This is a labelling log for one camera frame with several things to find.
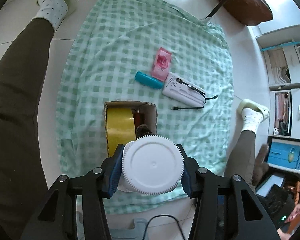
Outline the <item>yellow packing tape roll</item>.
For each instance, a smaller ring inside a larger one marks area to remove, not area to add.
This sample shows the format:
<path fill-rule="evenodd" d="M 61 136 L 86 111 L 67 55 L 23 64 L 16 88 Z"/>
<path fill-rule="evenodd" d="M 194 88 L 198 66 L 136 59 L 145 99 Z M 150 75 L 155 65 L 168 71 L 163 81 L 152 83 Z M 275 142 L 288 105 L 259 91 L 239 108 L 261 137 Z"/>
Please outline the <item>yellow packing tape roll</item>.
<path fill-rule="evenodd" d="M 107 154 L 112 157 L 118 144 L 125 145 L 136 139 L 133 113 L 130 108 L 106 110 Z"/>

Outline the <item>blue storage drawer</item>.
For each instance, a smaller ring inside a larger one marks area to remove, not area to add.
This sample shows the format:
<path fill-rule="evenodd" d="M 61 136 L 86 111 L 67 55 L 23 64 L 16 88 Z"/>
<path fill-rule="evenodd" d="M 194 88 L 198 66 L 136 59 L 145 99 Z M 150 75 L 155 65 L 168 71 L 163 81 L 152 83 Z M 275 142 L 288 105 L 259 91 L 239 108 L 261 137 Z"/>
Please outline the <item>blue storage drawer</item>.
<path fill-rule="evenodd" d="M 278 170 L 300 174 L 300 142 L 272 139 L 267 163 Z"/>

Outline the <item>white blue labelled bottle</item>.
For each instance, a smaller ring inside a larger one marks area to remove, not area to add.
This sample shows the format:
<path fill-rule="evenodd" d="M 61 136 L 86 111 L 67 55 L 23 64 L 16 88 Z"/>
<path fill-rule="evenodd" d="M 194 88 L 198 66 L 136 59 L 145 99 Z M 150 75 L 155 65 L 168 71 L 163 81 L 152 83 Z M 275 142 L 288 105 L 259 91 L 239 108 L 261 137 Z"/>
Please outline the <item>white blue labelled bottle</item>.
<path fill-rule="evenodd" d="M 160 135 L 146 135 L 123 149 L 118 189 L 149 196 L 173 191 L 184 172 L 184 158 L 175 143 Z"/>

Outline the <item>black oval fob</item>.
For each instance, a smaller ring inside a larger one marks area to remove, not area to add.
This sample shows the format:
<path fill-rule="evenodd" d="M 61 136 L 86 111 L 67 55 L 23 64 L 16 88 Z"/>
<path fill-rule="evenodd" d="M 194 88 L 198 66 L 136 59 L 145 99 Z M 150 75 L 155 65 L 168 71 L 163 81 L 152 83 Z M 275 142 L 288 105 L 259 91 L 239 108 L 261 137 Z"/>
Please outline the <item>black oval fob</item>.
<path fill-rule="evenodd" d="M 151 135 L 152 132 L 146 124 L 141 124 L 136 128 L 135 134 L 136 134 L 136 139 L 138 139 L 140 137 Z"/>

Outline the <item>pink tissue packet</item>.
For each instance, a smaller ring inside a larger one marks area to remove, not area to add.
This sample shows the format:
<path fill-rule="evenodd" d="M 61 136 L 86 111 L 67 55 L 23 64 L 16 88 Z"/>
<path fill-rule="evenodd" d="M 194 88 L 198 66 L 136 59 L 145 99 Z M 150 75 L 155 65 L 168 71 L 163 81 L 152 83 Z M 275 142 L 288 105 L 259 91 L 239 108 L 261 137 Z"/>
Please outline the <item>pink tissue packet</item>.
<path fill-rule="evenodd" d="M 170 72 L 171 59 L 172 54 L 168 50 L 160 47 L 155 56 L 151 76 L 164 82 Z"/>

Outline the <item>cardboard box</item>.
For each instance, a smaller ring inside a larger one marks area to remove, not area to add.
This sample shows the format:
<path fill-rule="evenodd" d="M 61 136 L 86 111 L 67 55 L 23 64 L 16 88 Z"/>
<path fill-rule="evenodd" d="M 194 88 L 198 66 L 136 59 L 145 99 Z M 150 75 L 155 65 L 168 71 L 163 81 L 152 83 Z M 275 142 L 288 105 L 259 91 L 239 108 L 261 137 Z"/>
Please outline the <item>cardboard box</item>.
<path fill-rule="evenodd" d="M 107 154 L 113 156 L 117 145 L 137 138 L 136 129 L 146 125 L 151 133 L 157 132 L 157 107 L 143 101 L 108 101 L 104 103 Z"/>

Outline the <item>white bookshelf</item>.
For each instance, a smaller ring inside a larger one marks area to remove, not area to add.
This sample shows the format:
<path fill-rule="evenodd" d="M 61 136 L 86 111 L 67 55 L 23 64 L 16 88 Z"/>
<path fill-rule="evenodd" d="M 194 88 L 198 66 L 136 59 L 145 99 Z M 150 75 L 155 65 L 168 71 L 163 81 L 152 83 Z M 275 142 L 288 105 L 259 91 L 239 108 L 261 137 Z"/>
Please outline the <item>white bookshelf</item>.
<path fill-rule="evenodd" d="M 256 40 L 268 76 L 268 134 L 300 141 L 300 24 L 260 33 Z"/>

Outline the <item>green checkered cloth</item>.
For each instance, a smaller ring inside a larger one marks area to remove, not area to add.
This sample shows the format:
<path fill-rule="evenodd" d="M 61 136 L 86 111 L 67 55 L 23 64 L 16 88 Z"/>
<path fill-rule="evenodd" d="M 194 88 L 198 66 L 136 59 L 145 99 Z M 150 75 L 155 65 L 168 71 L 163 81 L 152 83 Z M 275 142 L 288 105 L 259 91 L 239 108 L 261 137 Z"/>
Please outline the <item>green checkered cloth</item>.
<path fill-rule="evenodd" d="M 204 90 L 202 110 L 173 110 L 176 101 L 136 82 L 159 48 L 171 71 Z M 224 173 L 234 97 L 232 59 L 220 26 L 205 24 L 163 0 L 98 0 L 68 55 L 57 96 L 56 138 L 61 171 L 78 177 L 107 157 L 104 103 L 156 105 L 157 133 L 182 144 L 189 157 Z"/>

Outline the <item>person leg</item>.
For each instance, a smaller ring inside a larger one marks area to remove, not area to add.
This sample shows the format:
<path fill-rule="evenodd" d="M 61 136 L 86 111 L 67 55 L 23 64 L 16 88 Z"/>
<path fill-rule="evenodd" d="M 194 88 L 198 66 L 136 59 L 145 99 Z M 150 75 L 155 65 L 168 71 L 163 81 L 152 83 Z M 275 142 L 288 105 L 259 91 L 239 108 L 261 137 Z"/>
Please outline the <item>person leg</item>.
<path fill-rule="evenodd" d="M 0 60 L 0 238 L 19 239 L 47 191 L 37 113 L 53 35 L 34 19 Z"/>
<path fill-rule="evenodd" d="M 255 139 L 256 134 L 252 131 L 242 131 L 239 139 L 232 149 L 224 172 L 225 177 L 240 175 L 249 185 L 253 192 L 252 184 L 255 163 Z"/>

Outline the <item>person right leg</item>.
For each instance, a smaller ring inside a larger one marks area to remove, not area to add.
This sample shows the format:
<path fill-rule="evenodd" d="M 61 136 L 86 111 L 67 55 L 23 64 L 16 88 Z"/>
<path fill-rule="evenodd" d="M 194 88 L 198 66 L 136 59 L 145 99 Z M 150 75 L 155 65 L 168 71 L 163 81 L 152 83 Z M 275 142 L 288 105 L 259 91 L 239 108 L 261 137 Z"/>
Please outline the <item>person right leg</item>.
<path fill-rule="evenodd" d="M 255 139 L 256 134 L 252 131 L 242 131 L 239 139 L 232 149 L 224 172 L 225 177 L 240 175 L 249 185 L 253 192 L 252 184 L 255 163 Z"/>

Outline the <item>brown bag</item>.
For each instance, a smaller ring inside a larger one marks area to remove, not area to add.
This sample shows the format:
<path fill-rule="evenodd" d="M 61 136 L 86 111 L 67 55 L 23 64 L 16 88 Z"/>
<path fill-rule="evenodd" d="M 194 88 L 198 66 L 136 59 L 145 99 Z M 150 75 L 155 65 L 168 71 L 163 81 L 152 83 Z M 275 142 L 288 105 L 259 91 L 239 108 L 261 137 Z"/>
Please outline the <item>brown bag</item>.
<path fill-rule="evenodd" d="M 223 7 L 246 26 L 256 26 L 273 19 L 273 13 L 265 0 L 227 0 Z"/>

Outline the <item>white power bank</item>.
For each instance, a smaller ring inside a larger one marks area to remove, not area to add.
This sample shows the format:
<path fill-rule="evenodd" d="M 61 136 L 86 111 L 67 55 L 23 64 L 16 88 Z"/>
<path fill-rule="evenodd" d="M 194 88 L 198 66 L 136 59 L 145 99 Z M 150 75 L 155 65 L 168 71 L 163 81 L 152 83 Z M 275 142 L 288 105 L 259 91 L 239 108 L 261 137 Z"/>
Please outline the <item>white power bank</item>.
<path fill-rule="evenodd" d="M 202 107 L 206 103 L 205 92 L 202 88 L 175 73 L 168 75 L 162 93 L 190 107 Z"/>

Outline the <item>person left leg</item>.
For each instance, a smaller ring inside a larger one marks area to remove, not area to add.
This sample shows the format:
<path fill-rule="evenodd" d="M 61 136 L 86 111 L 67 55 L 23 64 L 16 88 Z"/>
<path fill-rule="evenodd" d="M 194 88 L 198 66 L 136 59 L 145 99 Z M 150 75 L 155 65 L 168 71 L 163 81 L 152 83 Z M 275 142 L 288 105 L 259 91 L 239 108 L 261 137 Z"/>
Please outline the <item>person left leg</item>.
<path fill-rule="evenodd" d="M 0 238 L 19 239 L 47 191 L 37 113 L 53 35 L 34 19 L 0 60 Z"/>

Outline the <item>red pen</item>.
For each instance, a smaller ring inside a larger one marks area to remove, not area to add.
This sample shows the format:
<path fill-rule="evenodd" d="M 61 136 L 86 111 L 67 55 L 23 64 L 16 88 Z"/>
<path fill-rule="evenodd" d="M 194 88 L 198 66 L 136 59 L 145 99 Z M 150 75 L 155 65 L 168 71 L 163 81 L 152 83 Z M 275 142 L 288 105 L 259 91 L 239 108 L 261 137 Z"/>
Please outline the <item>red pen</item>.
<path fill-rule="evenodd" d="M 133 119 L 134 119 L 134 126 L 135 129 L 141 125 L 144 124 L 144 114 L 139 111 L 139 109 L 132 109 L 133 113 Z"/>

